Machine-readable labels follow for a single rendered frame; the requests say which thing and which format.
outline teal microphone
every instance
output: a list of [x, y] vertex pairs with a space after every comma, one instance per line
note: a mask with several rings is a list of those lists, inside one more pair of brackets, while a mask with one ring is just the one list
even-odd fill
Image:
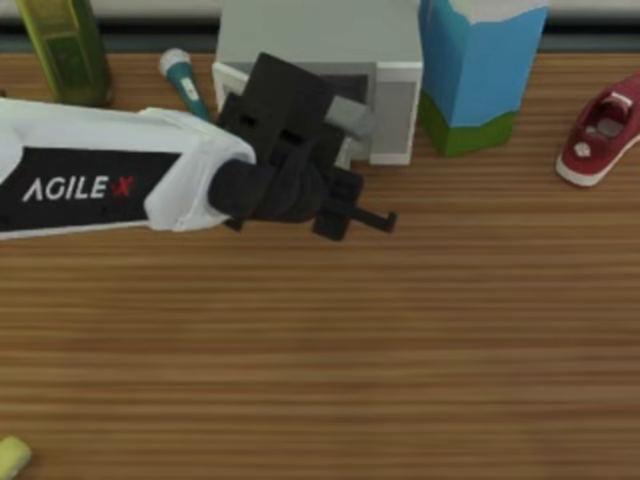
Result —
[[167, 50], [160, 59], [160, 72], [178, 89], [191, 113], [202, 120], [211, 121], [207, 106], [196, 87], [191, 57], [187, 52], [178, 48]]

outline white shoe sole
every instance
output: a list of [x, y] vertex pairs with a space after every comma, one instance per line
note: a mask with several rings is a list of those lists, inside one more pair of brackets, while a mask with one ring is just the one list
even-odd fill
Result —
[[607, 168], [605, 168], [602, 172], [596, 173], [594, 175], [585, 175], [583, 173], [574, 172], [569, 167], [564, 164], [562, 159], [562, 154], [558, 157], [558, 161], [556, 162], [556, 172], [566, 181], [573, 183], [579, 187], [594, 187], [598, 183], [600, 183], [604, 177], [606, 177], [611, 170], [616, 166], [616, 164], [622, 160], [629, 150], [636, 146], [636, 144], [640, 142], [640, 135], [635, 137], [627, 146], [625, 146], [618, 156], [609, 164]]

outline sneaker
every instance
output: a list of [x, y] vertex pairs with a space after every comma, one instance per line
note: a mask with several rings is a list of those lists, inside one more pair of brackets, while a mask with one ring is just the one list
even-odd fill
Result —
[[556, 164], [579, 187], [597, 185], [640, 141], [640, 74], [607, 88], [576, 121]]

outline wood plank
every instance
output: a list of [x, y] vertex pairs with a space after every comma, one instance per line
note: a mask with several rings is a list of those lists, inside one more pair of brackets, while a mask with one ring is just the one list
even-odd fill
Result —
[[[213, 102], [211, 56], [196, 70]], [[117, 108], [180, 108], [148, 55]], [[362, 167], [400, 213], [309, 226], [0, 244], [0, 435], [24, 480], [637, 478], [640, 151], [554, 175], [584, 102], [640, 56], [542, 55], [509, 146]], [[0, 87], [47, 100], [35, 61]]]

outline blue and green box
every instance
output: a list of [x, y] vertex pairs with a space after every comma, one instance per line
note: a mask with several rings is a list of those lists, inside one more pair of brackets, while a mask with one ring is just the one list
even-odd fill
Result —
[[421, 0], [420, 120], [447, 156], [506, 143], [549, 0]]

